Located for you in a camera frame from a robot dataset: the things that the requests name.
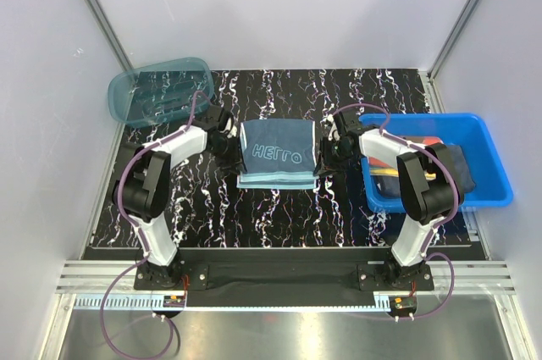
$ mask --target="teal bin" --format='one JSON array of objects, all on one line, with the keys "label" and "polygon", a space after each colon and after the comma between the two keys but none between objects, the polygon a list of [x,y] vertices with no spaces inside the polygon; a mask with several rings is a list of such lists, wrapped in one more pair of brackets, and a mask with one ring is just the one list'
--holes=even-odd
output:
[{"label": "teal bin", "polygon": [[[196,91],[203,91],[209,99],[214,94],[211,71],[201,59],[182,58],[132,69],[111,80],[109,112],[134,128],[187,119]],[[207,108],[207,99],[198,96],[196,114]]]},{"label": "teal bin", "polygon": [[[381,125],[383,114],[364,114],[364,125]],[[501,207],[512,202],[510,182],[485,122],[476,114],[392,114],[386,130],[396,136],[436,136],[445,144],[461,146],[476,187],[465,194],[461,210]],[[369,209],[373,212],[404,213],[400,198],[380,195],[362,159],[363,182]]]}]

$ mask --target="white wall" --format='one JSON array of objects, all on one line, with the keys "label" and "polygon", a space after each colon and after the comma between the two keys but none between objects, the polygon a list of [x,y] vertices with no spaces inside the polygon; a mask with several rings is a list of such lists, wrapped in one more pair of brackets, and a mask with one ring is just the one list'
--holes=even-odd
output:
[{"label": "white wall", "polygon": [[84,0],[0,0],[0,358],[41,343],[111,147],[120,67]]},{"label": "white wall", "polygon": [[542,353],[542,0],[482,0],[437,76],[446,111],[480,114],[514,190],[508,208],[480,211],[491,251],[511,269]]},{"label": "white wall", "polygon": [[135,66],[428,69],[467,0],[100,0]]}]

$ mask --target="gray floor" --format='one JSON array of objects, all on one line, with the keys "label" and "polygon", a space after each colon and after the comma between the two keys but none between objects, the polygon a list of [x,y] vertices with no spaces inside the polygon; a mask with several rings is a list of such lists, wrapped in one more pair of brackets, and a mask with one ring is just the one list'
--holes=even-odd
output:
[{"label": "gray floor", "polygon": [[[437,303],[419,299],[419,312]],[[114,335],[143,312],[107,312]],[[387,317],[367,314],[366,316]],[[182,313],[174,318],[182,336],[163,358],[176,359],[509,359],[495,304],[485,296],[454,296],[438,315],[396,324],[352,313]],[[147,320],[125,330],[115,344],[133,356],[158,353],[167,326]],[[103,343],[96,311],[74,311],[61,359],[114,359]]]}]

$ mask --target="black marble tabletop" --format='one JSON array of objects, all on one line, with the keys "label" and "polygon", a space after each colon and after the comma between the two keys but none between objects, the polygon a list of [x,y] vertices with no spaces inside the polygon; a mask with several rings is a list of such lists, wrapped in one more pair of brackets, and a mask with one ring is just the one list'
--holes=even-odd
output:
[{"label": "black marble tabletop", "polygon": [[[415,69],[231,70],[213,72],[215,102],[237,122],[312,119],[317,139],[337,108],[370,102],[392,113],[427,113]],[[147,142],[177,130],[179,122],[124,129],[122,141]],[[382,246],[399,234],[404,214],[373,213],[359,163],[320,180],[313,191],[240,190],[208,155],[172,172],[166,219],[180,247]],[[462,215],[440,229],[438,244],[468,244]],[[138,241],[119,212],[105,202],[91,238],[94,247],[134,247]]]}]

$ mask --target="folded cloth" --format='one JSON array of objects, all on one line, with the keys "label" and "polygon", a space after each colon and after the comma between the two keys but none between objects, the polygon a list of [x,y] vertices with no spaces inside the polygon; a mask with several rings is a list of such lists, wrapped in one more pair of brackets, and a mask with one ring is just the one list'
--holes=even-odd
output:
[{"label": "folded cloth", "polygon": [[311,120],[243,122],[240,139],[246,173],[239,176],[238,186],[313,189],[316,167],[314,130],[315,124]]},{"label": "folded cloth", "polygon": [[[461,146],[448,146],[450,150],[451,160],[456,168],[457,175],[459,176],[459,183],[463,187],[465,193],[472,191],[476,184],[471,177],[471,171],[468,169],[467,160],[463,154]],[[383,197],[397,198],[401,197],[401,191],[399,187],[399,178],[396,176],[375,175],[374,180],[376,187],[379,190],[379,194]]]}]

